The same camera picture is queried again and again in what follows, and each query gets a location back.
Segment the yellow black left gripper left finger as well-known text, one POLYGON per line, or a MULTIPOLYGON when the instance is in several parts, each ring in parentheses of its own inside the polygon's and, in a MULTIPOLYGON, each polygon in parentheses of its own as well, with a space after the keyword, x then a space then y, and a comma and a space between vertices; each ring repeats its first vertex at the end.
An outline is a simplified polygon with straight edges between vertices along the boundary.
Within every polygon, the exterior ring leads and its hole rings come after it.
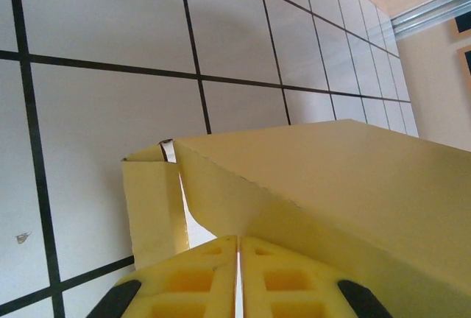
POLYGON ((225 236, 135 270, 89 317, 234 317, 238 239, 225 236))

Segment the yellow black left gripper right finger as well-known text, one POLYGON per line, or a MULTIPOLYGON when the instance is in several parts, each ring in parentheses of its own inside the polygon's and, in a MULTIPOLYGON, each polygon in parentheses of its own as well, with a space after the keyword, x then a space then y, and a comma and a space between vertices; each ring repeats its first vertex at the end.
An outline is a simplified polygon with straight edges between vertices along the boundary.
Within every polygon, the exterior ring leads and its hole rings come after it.
POLYGON ((350 275, 259 238, 240 240, 245 317, 390 317, 350 275))

